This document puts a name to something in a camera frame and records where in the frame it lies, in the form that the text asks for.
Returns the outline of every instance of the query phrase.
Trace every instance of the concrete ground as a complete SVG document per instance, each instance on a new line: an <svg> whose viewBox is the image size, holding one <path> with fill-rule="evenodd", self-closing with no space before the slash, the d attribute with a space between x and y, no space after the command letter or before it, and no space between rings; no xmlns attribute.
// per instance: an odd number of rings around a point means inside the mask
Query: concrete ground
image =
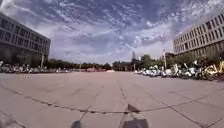
<svg viewBox="0 0 224 128"><path fill-rule="evenodd" d="M0 74L0 120L11 119L12 128L223 128L223 118L224 83L133 73Z"/></svg>

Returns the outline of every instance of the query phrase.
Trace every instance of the office building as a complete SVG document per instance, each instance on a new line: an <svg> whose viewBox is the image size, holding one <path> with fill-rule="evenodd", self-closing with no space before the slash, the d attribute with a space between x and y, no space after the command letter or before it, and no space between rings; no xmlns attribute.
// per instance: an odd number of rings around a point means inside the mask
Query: office building
<svg viewBox="0 0 224 128"><path fill-rule="evenodd" d="M218 56L224 51L224 11L193 26L173 41L175 54L192 53L197 57Z"/></svg>
<svg viewBox="0 0 224 128"><path fill-rule="evenodd" d="M51 40L0 13L0 60L31 64L46 60Z"/></svg>
<svg viewBox="0 0 224 128"><path fill-rule="evenodd" d="M135 51L132 51L132 60L135 60L135 59L136 59Z"/></svg>

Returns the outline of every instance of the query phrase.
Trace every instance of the blue sky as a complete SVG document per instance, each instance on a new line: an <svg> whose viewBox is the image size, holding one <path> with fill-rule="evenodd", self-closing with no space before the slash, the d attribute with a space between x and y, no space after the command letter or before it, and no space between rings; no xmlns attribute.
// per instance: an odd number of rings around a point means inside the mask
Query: blue sky
<svg viewBox="0 0 224 128"><path fill-rule="evenodd" d="M173 51L172 39L224 0L3 0L0 11L52 41L50 57L113 62Z"/></svg>

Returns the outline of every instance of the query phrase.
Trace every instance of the pavement joint line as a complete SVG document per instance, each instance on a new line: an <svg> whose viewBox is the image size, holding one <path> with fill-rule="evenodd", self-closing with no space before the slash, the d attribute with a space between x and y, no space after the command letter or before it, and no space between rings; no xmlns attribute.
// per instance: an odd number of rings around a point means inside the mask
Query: pavement joint line
<svg viewBox="0 0 224 128"><path fill-rule="evenodd" d="M118 85L118 87L120 88L120 91L121 91L121 93L122 93L122 96L123 96L123 98L124 98L124 100L125 100L125 102L129 105L129 103L128 103L128 100L127 100L127 97L125 96L125 94L124 94L124 92L123 92L123 90L122 90L122 88L121 88L121 85L120 85L120 82L119 82L119 80L117 79L117 85ZM122 128L123 127L123 124L124 124L124 120L125 120L125 118L126 118L126 115L127 115L127 113L123 113L123 116L122 116L122 118L121 118L121 121L120 121L120 123L119 123L119 127L118 128Z"/></svg>
<svg viewBox="0 0 224 128"><path fill-rule="evenodd" d="M180 113L179 111L175 110L175 109L173 108L173 106L171 107L171 106L167 105L166 103L164 103L163 101L160 101L160 102L161 102L162 104L164 104L165 106L167 106L166 108L170 108L170 109L172 109L173 111L177 112L178 114L180 114L181 116L185 117L185 118L188 119L189 121L191 121L191 122L193 122L193 123L199 125L200 127L202 127L202 125L201 125L200 123L198 123L198 122L192 120L191 118L189 118L189 117L185 116L184 114Z"/></svg>
<svg viewBox="0 0 224 128"><path fill-rule="evenodd" d="M11 120L11 121L12 121L12 123L10 123L10 125L12 125L12 124L17 124L17 125L19 125L19 126L22 127L22 128L26 128L24 125L22 125L22 124L19 123L18 121L12 119L8 114L6 114L5 112L3 112L2 110L0 110L0 112L1 112L4 116L6 116L8 120Z"/></svg>
<svg viewBox="0 0 224 128"><path fill-rule="evenodd" d="M94 113L97 113L97 114L126 114L126 113L131 113L131 112L127 112L127 111L120 111L120 112L109 112L109 111L97 111L97 110L85 110L85 109L77 109L77 108L70 108L70 107L65 107L65 106L60 106L60 105L54 105L53 103L48 103L48 102L45 102L45 101L41 101L41 100L38 100L38 99L35 99L33 97L30 97L30 96L25 96L23 94L20 94L18 92L15 92L11 89L8 89L2 85L0 85L0 87L2 87L3 89L9 91L9 92L12 92L12 93L15 93L17 95L20 95L22 96L24 99L30 99L34 102L37 102L37 103L40 103L40 104L44 104L44 105L47 105L48 106L51 106L51 107L55 107L55 108L61 108L61 109L67 109L67 110L71 110L71 111L80 111L80 112L94 112ZM187 103L190 103L190 102L193 102L193 101L196 101L196 100L192 100L192 101L187 101L187 102L184 102L184 103L180 103L180 104L176 104L176 105L167 105L166 107L160 107L160 108L155 108L155 109L148 109L148 110L142 110L140 112L149 112L149 111L156 111L156 110L161 110L161 109L166 109L166 108L169 108L169 107L174 107L174 106L179 106L179 105L182 105L182 104L187 104Z"/></svg>
<svg viewBox="0 0 224 128"><path fill-rule="evenodd" d="M192 98L185 97L185 96L183 96L183 95L177 94L177 93L173 93L173 94L178 95L178 96L181 96L181 97L183 97L183 98L190 99L190 100L195 101L195 102L199 102L199 103L201 103L201 104L210 105L210 106L213 106L213 107L216 107L216 108L219 108L219 109L224 110L224 108L222 108L222 107L218 107L218 106L215 106L215 105L210 104L210 103L205 103L205 102L201 102L201 101L199 101L199 100L201 100L201 99L207 98L208 96L212 95L213 93L212 93L212 94L208 94L207 96L203 96L203 97L201 97L201 98L195 99L195 100L193 100Z"/></svg>
<svg viewBox="0 0 224 128"><path fill-rule="evenodd" d="M144 92L146 95L148 95L152 100L154 100L157 103L161 103L160 101L158 101L156 98L154 98L152 96L152 94L150 94L149 92L146 92L144 89L142 89L139 85L137 85L136 83L134 84L135 87L137 87L137 89L141 90L142 92Z"/></svg>
<svg viewBox="0 0 224 128"><path fill-rule="evenodd" d="M79 88L79 89L77 89L76 91L74 91L74 92L71 94L71 96L74 96L74 95L76 95L78 92L80 92L81 90L90 87L90 86L87 86L88 84L85 84L85 85L86 85L85 87L83 87L83 88Z"/></svg>
<svg viewBox="0 0 224 128"><path fill-rule="evenodd" d="M191 121L191 122L193 122L193 123L195 123L195 124L197 124L198 126L200 126L201 128L204 128L204 126L201 124L201 123L199 123L199 122L197 122L197 121L194 121L194 120L192 120L191 118L189 118L189 117L187 117L186 115L184 115L183 113L181 113L181 112L179 112L179 111L177 111L176 109L174 109L173 107L170 107L173 111L175 111L176 113L178 113L178 114L180 114L181 116L183 116L183 117L185 117L186 119L188 119L189 121Z"/></svg>
<svg viewBox="0 0 224 128"><path fill-rule="evenodd" d="M206 128L212 127L213 125L215 125L216 123L220 122L221 120L223 120L223 118L220 118L220 119L216 120L215 122L209 124Z"/></svg>
<svg viewBox="0 0 224 128"><path fill-rule="evenodd" d="M85 115L88 113L90 107L92 106L92 104L96 101L96 98L99 96L99 94L101 93L101 91L104 89L104 86L101 87L100 91L96 94L96 96L94 97L93 102L88 106L88 108L85 110L84 114L82 115L82 117L80 118L80 122L82 121L82 119L85 117Z"/></svg>

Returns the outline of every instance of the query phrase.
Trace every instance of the person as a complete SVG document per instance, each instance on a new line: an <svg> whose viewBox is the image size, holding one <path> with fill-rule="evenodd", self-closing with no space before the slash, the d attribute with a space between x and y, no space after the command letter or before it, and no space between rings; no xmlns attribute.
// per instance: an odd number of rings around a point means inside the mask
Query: person
<svg viewBox="0 0 224 128"><path fill-rule="evenodd" d="M224 59L222 57L220 57L219 73L224 73Z"/></svg>
<svg viewBox="0 0 224 128"><path fill-rule="evenodd" d="M3 63L4 63L3 61L0 61L0 67L2 67Z"/></svg>

